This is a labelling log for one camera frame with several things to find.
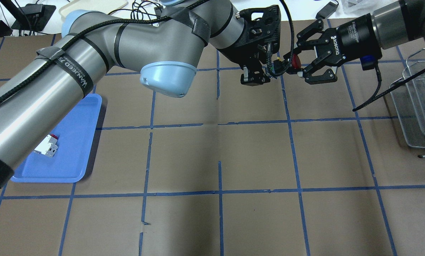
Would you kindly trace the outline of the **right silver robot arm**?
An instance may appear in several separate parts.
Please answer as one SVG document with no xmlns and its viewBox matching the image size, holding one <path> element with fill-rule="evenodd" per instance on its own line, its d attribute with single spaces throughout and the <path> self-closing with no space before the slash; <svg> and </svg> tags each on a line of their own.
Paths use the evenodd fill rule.
<svg viewBox="0 0 425 256">
<path fill-rule="evenodd" d="M 364 71 L 372 70 L 382 50 L 424 39 L 425 0 L 398 0 L 337 27 L 323 29 L 323 21 L 298 34 L 294 54 L 314 50 L 316 58 L 298 75 L 309 84 L 337 80 L 336 68 L 360 60 Z"/>
</svg>

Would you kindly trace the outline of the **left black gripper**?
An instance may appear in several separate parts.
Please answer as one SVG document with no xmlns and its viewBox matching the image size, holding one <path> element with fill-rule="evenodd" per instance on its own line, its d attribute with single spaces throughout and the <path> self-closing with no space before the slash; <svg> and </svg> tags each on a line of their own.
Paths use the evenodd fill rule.
<svg viewBox="0 0 425 256">
<path fill-rule="evenodd" d="M 263 65 L 267 63 L 267 58 L 272 57 L 271 44 L 266 47 L 235 47 L 240 37 L 244 22 L 235 18 L 237 9 L 232 6 L 226 24 L 220 30 L 220 53 L 228 60 L 240 66 L 243 73 L 240 76 L 240 83 L 247 86 L 263 85 L 271 81 Z"/>
</svg>

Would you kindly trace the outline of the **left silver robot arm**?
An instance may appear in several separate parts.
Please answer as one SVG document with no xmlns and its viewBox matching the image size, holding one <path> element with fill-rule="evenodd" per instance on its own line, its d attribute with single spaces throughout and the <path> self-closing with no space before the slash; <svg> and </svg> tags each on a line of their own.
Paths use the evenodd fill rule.
<svg viewBox="0 0 425 256">
<path fill-rule="evenodd" d="M 120 19 L 75 10 L 62 39 L 0 87 L 0 189 L 48 133 L 110 68 L 139 72 L 141 84 L 180 98 L 211 44 L 245 71 L 280 33 L 279 5 L 238 11 L 229 0 L 162 0 L 162 16 Z"/>
</svg>

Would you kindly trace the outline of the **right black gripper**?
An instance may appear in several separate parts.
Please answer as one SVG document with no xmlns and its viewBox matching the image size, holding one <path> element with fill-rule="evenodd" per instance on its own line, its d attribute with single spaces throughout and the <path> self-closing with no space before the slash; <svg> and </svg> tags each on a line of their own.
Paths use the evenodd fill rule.
<svg viewBox="0 0 425 256">
<path fill-rule="evenodd" d="M 321 34 L 320 38 L 310 39 L 315 34 Z M 297 74 L 310 85 L 336 82 L 338 77 L 331 68 L 333 66 L 339 67 L 365 55 L 373 55 L 378 60 L 382 58 L 371 14 L 326 30 L 323 19 L 317 19 L 299 32 L 297 39 L 297 48 L 300 50 L 314 50 L 319 40 L 323 42 L 319 46 L 319 56 L 325 59 L 315 59 L 306 67 L 297 69 Z M 325 66 L 329 68 L 322 74 L 315 75 Z"/>
</svg>

